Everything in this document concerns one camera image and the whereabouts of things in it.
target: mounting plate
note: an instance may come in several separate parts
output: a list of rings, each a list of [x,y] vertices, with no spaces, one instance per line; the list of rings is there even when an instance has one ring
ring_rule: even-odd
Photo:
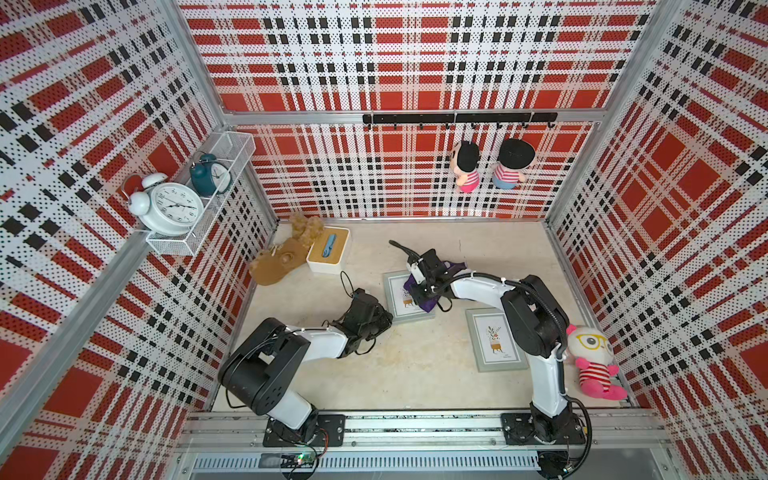
[[[324,429],[328,432],[328,446],[340,447],[344,443],[344,424],[346,417],[344,415],[318,415],[317,416],[317,428]],[[264,433],[264,441],[262,445],[265,447],[291,447],[295,444],[286,442],[283,439],[294,440],[297,439],[296,433],[289,429],[282,422],[278,422],[275,419],[270,419],[266,424],[266,431]],[[310,445],[313,447],[320,447],[321,449],[326,446],[325,436],[320,433],[315,435],[310,440]]]
[[[541,445],[533,431],[530,413],[502,413],[502,432],[507,445]],[[587,442],[578,416],[571,420],[555,440],[556,445],[583,445]]]

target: hanging plush doll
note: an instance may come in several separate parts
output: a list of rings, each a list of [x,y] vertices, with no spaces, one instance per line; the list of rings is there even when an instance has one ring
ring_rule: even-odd
[[[536,151],[528,142],[508,138],[502,142],[498,152],[498,166],[493,172],[493,184],[504,190],[511,190],[525,182],[525,175],[519,171],[533,163]]]
[[[451,153],[451,170],[456,176],[458,189],[468,194],[480,184],[478,175],[480,149],[471,141],[462,140],[453,146]]]

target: striped shirt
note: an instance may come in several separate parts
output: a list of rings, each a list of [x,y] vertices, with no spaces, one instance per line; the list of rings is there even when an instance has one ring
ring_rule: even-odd
[[[608,367],[602,363],[589,362],[589,367],[580,370],[578,384],[581,386],[587,380],[597,380],[603,386],[603,392],[611,387],[611,376],[608,375]]]
[[[480,184],[480,175],[478,175],[477,170],[474,170],[472,172],[469,172],[469,174],[467,175],[467,181],[458,189],[462,193],[468,194],[469,192],[473,191],[479,184]]]
[[[496,171],[493,174],[502,182],[508,184],[516,184],[520,181],[519,172],[505,170],[501,164],[496,166]]]

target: white alarm clock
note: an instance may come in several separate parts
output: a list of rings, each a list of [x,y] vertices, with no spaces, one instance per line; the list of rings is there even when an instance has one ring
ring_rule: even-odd
[[[143,192],[131,194],[128,210],[150,230],[175,237],[189,232],[203,214],[203,201],[186,185],[164,183],[166,174],[147,175]]]

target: plaid wall panel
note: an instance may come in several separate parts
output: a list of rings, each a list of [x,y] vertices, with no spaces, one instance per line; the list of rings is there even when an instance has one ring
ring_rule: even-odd
[[[211,126],[153,2],[3,5],[0,396],[132,231],[125,177],[174,174]]]
[[[543,219],[591,130],[591,123],[293,125],[242,127],[256,138],[253,163],[278,217],[478,216]],[[491,182],[505,138],[536,148],[513,190]],[[460,194],[449,168],[460,140],[480,147],[480,185]]]
[[[0,468],[2,480],[161,480],[216,374],[269,228],[242,178],[196,257],[150,254]]]
[[[656,4],[178,3],[231,111],[598,108]]]
[[[768,2],[681,2],[555,225],[693,478],[768,475]]]
[[[132,232],[123,179],[174,175],[213,121],[154,1],[3,2],[0,35],[3,396]],[[0,478],[162,478],[266,235],[241,184],[203,253],[150,255]]]

